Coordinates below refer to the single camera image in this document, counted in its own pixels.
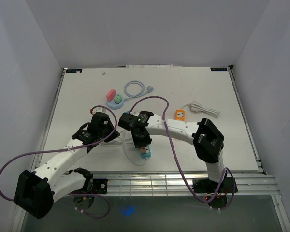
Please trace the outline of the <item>brown pink plug adapter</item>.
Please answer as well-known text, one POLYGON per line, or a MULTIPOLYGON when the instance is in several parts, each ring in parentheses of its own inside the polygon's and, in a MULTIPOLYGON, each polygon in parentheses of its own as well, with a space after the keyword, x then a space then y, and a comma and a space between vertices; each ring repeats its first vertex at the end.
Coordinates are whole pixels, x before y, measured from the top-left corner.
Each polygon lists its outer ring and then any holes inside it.
POLYGON ((146 154, 147 153, 147 147, 141 147, 140 148, 141 154, 146 154))

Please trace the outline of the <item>teal power strip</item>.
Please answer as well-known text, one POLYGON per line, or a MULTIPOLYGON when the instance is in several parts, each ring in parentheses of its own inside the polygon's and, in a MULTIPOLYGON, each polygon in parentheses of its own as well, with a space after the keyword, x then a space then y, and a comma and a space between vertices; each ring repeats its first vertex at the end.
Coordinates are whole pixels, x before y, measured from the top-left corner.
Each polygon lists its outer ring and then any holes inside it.
POLYGON ((149 146, 146 146, 146 147, 147 147, 147 153, 146 154, 141 154, 141 158, 143 158, 143 159, 147 159, 147 158, 151 157, 150 147, 149 146))

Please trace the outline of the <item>round light blue power strip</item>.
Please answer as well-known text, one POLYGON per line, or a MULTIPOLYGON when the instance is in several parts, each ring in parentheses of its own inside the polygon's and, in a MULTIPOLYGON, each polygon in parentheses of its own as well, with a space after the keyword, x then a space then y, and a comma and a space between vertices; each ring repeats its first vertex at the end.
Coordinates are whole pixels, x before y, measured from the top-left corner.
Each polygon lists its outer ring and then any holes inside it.
POLYGON ((110 109, 118 110, 124 106, 124 101, 122 100, 120 103, 115 103, 115 101, 107 101, 107 105, 110 109))

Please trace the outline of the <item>green plug adapter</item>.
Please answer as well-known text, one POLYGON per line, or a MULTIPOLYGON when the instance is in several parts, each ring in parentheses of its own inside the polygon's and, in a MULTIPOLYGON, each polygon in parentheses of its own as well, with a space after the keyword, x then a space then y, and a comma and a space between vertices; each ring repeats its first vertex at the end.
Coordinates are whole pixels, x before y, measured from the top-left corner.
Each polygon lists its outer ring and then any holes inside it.
POLYGON ((117 94, 115 97, 114 97, 114 102, 116 104, 120 104, 122 102, 122 95, 121 94, 117 94))

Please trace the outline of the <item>orange power strip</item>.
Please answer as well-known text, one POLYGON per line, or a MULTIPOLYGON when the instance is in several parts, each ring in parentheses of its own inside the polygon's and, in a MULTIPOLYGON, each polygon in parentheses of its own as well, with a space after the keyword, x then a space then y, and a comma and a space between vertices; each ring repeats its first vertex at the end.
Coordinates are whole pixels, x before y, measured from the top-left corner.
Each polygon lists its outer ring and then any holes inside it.
POLYGON ((175 120, 185 121, 185 111, 182 109, 178 109, 175 111, 175 120))

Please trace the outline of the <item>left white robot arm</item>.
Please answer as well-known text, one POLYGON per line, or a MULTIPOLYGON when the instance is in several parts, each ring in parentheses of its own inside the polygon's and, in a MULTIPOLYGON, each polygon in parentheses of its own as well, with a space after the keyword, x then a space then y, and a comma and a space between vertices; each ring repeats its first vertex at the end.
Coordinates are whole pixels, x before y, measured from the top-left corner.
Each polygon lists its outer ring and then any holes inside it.
POLYGON ((83 125, 69 140, 63 151, 32 172, 25 170, 19 178, 14 203, 37 219, 43 218, 60 198, 76 191, 90 193, 93 175, 83 168, 71 167, 87 155, 98 141, 119 136, 109 116, 96 112, 88 126, 83 125))

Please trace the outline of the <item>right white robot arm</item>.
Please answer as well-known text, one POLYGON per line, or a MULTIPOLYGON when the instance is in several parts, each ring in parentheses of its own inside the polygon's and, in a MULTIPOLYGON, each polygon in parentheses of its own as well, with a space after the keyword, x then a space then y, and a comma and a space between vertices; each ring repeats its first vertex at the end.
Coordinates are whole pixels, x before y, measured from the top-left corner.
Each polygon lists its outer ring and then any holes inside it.
POLYGON ((123 113, 118 125, 131 132, 136 148, 149 146, 151 135, 170 136, 194 146, 197 157, 206 164, 210 189, 220 192, 226 187, 222 158, 224 136, 210 119, 202 118, 200 122, 164 120, 152 112, 141 111, 138 115, 123 113))

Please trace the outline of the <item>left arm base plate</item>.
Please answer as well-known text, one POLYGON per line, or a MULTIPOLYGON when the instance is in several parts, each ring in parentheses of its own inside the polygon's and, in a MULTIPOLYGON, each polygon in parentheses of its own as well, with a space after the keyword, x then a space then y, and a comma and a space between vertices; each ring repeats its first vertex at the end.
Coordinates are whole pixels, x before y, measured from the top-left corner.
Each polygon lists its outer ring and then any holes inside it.
POLYGON ((108 189, 108 179, 94 178, 89 189, 89 193, 93 194, 106 194, 108 189))

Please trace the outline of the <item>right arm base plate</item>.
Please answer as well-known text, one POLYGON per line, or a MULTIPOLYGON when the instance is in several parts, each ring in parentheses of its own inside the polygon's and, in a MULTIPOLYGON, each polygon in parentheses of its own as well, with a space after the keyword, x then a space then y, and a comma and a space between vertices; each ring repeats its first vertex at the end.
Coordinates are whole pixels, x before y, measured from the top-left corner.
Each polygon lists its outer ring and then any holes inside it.
MULTIPOLYGON (((195 193, 211 193, 213 194, 218 186, 218 183, 209 180, 208 178, 194 178, 192 181, 192 189, 195 193)), ((218 193, 233 193, 233 180, 231 177, 226 177, 219 187, 218 193)))

